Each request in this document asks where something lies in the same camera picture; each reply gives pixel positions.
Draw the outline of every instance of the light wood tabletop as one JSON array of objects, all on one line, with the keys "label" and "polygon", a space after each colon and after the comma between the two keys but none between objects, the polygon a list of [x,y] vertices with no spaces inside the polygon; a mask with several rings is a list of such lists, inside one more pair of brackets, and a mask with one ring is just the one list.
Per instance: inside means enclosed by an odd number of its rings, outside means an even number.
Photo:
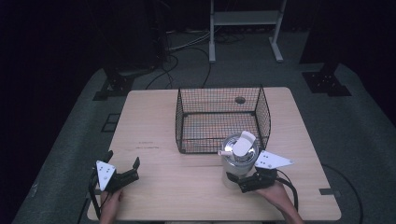
[{"label": "light wood tabletop", "polygon": [[[341,212],[298,110],[287,88],[264,88],[271,113],[266,150],[294,161],[279,168],[297,188],[304,220],[337,220]],[[255,192],[228,189],[221,181],[217,154],[180,154],[175,117],[177,90],[131,91],[110,149],[118,173],[132,169],[136,157],[140,179],[124,188],[118,220],[265,221],[281,214]],[[286,188],[290,198],[292,193]],[[97,219],[93,206],[89,219]]]}]

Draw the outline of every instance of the black wire basket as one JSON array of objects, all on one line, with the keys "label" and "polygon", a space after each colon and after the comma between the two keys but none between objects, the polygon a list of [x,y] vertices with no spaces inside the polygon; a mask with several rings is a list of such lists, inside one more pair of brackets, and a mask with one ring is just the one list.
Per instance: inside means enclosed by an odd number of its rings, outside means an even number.
[{"label": "black wire basket", "polygon": [[217,153],[228,136],[248,131],[265,149],[271,116],[262,87],[179,89],[176,142],[180,153]]}]

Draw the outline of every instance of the black strap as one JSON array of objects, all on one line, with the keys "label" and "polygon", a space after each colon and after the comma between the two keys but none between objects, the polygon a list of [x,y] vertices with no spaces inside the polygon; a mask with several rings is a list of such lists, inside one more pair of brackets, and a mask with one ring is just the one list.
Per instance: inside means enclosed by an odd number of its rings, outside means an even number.
[{"label": "black strap", "polygon": [[297,189],[287,180],[278,177],[276,179],[277,181],[279,181],[280,183],[288,186],[291,191],[293,192],[293,198],[294,198],[294,207],[296,208],[296,210],[298,211],[298,194],[297,194]]}]

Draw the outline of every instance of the hand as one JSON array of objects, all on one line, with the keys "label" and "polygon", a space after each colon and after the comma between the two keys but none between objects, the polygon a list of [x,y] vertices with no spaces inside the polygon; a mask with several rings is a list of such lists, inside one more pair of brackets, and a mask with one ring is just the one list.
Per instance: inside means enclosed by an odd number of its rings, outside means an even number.
[{"label": "hand", "polygon": [[270,204],[275,206],[282,213],[287,223],[304,223],[282,183],[276,181],[271,187],[256,189],[255,191],[264,197]]},{"label": "hand", "polygon": [[100,195],[102,205],[102,213],[100,216],[101,224],[111,224],[116,220],[122,195],[122,189],[119,189],[114,193],[109,193],[107,191],[102,192]]}]

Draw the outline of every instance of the wire basket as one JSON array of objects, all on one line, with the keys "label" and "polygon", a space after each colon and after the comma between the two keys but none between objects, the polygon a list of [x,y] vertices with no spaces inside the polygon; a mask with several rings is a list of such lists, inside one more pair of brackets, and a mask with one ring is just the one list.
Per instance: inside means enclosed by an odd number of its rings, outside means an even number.
[{"label": "wire basket", "polygon": [[266,148],[271,117],[262,87],[179,89],[176,142],[180,153],[217,153],[228,136],[248,131]]}]

